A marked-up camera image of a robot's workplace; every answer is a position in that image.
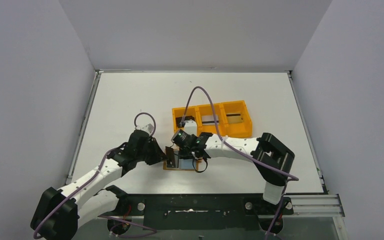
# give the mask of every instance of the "black metal plate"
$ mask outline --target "black metal plate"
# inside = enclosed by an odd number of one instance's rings
[[[273,215],[277,208],[265,203],[261,193],[130,194],[126,200],[131,205],[130,216],[144,216],[143,224],[158,230],[259,230],[257,214]],[[246,210],[246,202],[255,204],[255,211]],[[145,204],[143,211],[138,210],[139,203]],[[116,209],[111,214],[123,215],[124,212]],[[293,214],[293,211],[285,209],[283,214]]]

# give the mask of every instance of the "screw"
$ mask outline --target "screw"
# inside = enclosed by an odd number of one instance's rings
[[[251,210],[251,209],[253,209],[253,204],[250,203],[250,202],[245,203],[245,209],[246,209],[246,210]]]
[[[143,211],[145,209],[145,204],[143,202],[139,202],[137,204],[137,210]]]
[[[291,210],[292,209],[292,203],[288,202],[286,205],[286,209]]]

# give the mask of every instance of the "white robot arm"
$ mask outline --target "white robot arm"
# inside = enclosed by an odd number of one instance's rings
[[[263,199],[274,205],[279,203],[288,181],[288,178],[279,172],[289,173],[295,157],[289,148],[270,133],[263,133],[261,137],[254,138],[224,137],[220,140],[219,136],[213,133],[202,132],[195,136],[179,129],[171,141],[180,148],[180,156],[205,160],[218,157],[245,161],[254,159],[255,166],[266,180]],[[278,171],[263,167],[258,162]]]
[[[35,230],[33,237],[70,240],[80,226],[113,211],[126,193],[116,186],[105,188],[108,184],[134,169],[138,162],[153,165],[167,159],[151,135],[153,129],[151,124],[136,127],[128,142],[109,150],[93,170],[58,190],[45,190],[30,223]]]

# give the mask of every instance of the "gray wall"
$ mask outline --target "gray wall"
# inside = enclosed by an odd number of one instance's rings
[[[97,69],[284,71],[297,64],[331,1],[60,3]]]
[[[0,240],[33,239],[68,172],[94,69],[58,0],[0,0]]]
[[[350,239],[384,240],[384,1],[333,0],[292,76]]]

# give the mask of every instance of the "orange bin divider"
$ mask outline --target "orange bin divider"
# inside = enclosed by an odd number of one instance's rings
[[[218,129],[222,136],[227,135],[232,138],[249,138],[253,135],[253,122],[251,121],[245,101],[215,103],[214,108],[218,118]],[[183,116],[184,112],[184,107],[172,109],[174,132],[179,129],[179,118]],[[197,124],[197,136],[202,132],[217,133],[210,104],[189,106],[186,112],[186,119],[188,117],[192,117]]]

